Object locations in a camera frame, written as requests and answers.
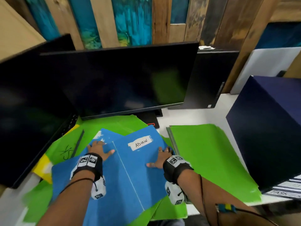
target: monitor base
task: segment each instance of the monitor base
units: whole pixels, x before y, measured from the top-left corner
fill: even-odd
[[[140,112],[140,113],[133,113],[136,115],[140,120],[142,120],[147,125],[153,125],[155,129],[160,128],[157,117],[162,117],[162,110],[152,110],[152,111],[146,111],[146,112]]]

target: white desk surface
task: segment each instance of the white desk surface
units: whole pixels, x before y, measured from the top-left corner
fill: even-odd
[[[240,161],[246,168],[243,158],[240,154],[234,136],[226,120],[226,115],[235,102],[237,95],[221,94],[217,105],[213,109],[180,109],[168,110],[162,109],[163,117],[158,118],[160,128],[158,132],[168,137],[166,127],[170,125],[197,125],[197,124],[215,124],[224,130]],[[29,174],[21,186],[16,190],[6,189],[0,198],[0,219],[5,226],[33,226],[35,224],[26,224],[22,220],[27,209],[22,203],[22,197],[39,183],[40,179],[34,174]],[[246,203],[247,205],[261,205],[287,201],[290,199],[262,195],[261,202]],[[199,214],[193,205],[187,205],[188,215]]]

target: cable connector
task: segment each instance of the cable connector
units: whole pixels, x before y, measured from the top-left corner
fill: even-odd
[[[236,213],[236,208],[231,204],[215,204],[218,213]]]

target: forearm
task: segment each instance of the forearm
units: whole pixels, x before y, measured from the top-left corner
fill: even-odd
[[[203,202],[202,202],[202,190],[201,190],[201,178],[193,170],[184,170],[178,180],[179,186],[188,196],[190,201],[194,204],[196,209],[202,214],[204,214]],[[203,182],[203,196],[205,201],[205,208],[209,222],[212,226],[217,225],[217,215],[215,204],[232,204],[237,208],[246,209],[251,212],[256,212],[253,207],[249,207],[241,202],[239,199],[229,194],[227,191],[223,190],[221,187],[213,184],[205,178],[202,178]],[[242,217],[248,218],[248,221],[265,223],[269,225],[269,222],[262,221],[259,217],[253,216],[249,213],[229,213],[220,214],[220,221],[224,225],[236,225]]]
[[[91,171],[80,171],[73,176],[70,183],[81,178],[94,180],[94,176]],[[48,208],[37,226],[81,226],[91,197],[92,185],[93,183],[90,180],[81,180],[69,186]]]

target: person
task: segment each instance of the person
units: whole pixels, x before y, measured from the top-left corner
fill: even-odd
[[[102,158],[103,161],[106,161],[108,157],[114,153],[114,150],[104,153],[102,147],[103,144],[104,143],[101,141],[94,141],[92,146],[88,145],[88,152],[94,155],[97,154]],[[157,161],[147,163],[146,166],[163,169],[164,162],[171,156],[172,153],[170,152],[169,148],[162,150],[160,147]],[[58,196],[54,203],[49,206],[47,212],[40,219],[37,226],[81,226],[83,224],[88,202],[91,197],[91,189],[93,185],[92,181],[94,179],[95,174],[89,170],[81,170],[75,173],[70,181],[70,183],[75,183],[67,187]],[[208,223],[212,226],[273,225],[271,222],[263,219],[262,217],[254,216],[245,212],[217,214],[216,204],[220,203],[230,203],[236,208],[247,210],[253,213],[257,212],[253,207],[247,206],[239,199],[223,190],[221,187],[213,184],[205,178],[202,178],[199,174],[191,169],[184,169],[179,174],[177,183],[196,207],[196,209],[200,212],[200,214],[207,217]]]

